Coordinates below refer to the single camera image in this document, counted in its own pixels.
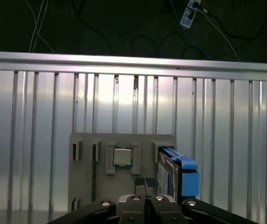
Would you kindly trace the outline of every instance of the blue cable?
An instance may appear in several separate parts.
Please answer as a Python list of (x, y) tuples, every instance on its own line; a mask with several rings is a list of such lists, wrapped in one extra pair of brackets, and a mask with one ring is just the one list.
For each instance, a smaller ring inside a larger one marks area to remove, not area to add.
[[(180, 23), (180, 19), (179, 19), (179, 17), (178, 17), (178, 14), (177, 14), (177, 12), (176, 12), (176, 9), (175, 9), (175, 6), (174, 6), (174, 2), (173, 2), (173, 0), (171, 0), (171, 7), (172, 7), (172, 10), (174, 11), (174, 14), (175, 14), (175, 16), (176, 16), (176, 19), (177, 19), (177, 21)], [(182, 27), (182, 29), (183, 29), (183, 31), (184, 31), (184, 33), (185, 33), (185, 35), (187, 36), (187, 38), (190, 40), (190, 42), (197, 48), (197, 49), (199, 49), (201, 52), (203, 52), (203, 54), (205, 55), (205, 57), (208, 59), (209, 57), (208, 57), (208, 55), (207, 55), (207, 53), (192, 39), (192, 37), (188, 34), (188, 32)]]

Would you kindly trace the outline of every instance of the corrugated metal wall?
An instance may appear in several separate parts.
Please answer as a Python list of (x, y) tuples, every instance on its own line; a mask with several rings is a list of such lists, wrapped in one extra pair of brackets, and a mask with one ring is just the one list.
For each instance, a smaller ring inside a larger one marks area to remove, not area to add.
[(267, 81), (198, 77), (0, 70), (0, 224), (67, 212), (72, 132), (176, 134), (199, 199), (267, 223)]

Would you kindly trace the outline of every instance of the blue plastic bracket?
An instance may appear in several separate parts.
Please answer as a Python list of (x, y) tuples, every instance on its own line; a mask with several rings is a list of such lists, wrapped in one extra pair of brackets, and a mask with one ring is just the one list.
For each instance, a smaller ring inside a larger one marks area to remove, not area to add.
[(173, 161), (181, 163), (182, 172), (182, 189), (181, 196), (198, 196), (199, 195), (199, 173), (186, 172), (187, 170), (197, 170), (198, 166), (194, 159), (187, 157), (174, 150), (171, 147), (163, 148)]

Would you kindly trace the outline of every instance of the dark background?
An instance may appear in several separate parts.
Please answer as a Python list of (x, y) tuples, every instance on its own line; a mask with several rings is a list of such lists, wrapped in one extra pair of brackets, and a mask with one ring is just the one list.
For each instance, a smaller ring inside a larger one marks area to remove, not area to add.
[[(74, 0), (76, 8), (81, 1)], [(42, 0), (29, 3), (37, 17)], [(179, 18), (187, 3), (176, 0)], [(254, 37), (267, 16), (267, 0), (202, 0), (201, 6), (219, 17), (231, 34), (245, 37)], [(79, 17), (104, 37), (80, 21), (71, 0), (49, 0), (40, 34), (55, 53), (205, 59), (176, 21), (170, 0), (87, 0)], [(0, 0), (0, 51), (28, 52), (33, 30), (26, 0)], [(220, 56), (231, 49), (200, 13), (188, 32), (212, 60), (236, 61), (233, 53)], [(227, 38), (235, 48), (247, 43)], [(35, 52), (51, 53), (40, 39)], [(236, 52), (243, 62), (267, 63), (267, 34)]]

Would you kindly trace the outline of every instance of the hard drive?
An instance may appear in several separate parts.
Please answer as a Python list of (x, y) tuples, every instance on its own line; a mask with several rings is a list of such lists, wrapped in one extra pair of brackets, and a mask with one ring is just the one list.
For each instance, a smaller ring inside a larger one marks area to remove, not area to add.
[(199, 173), (194, 159), (180, 154), (172, 147), (158, 152), (158, 194), (172, 196), (178, 204), (199, 195)]

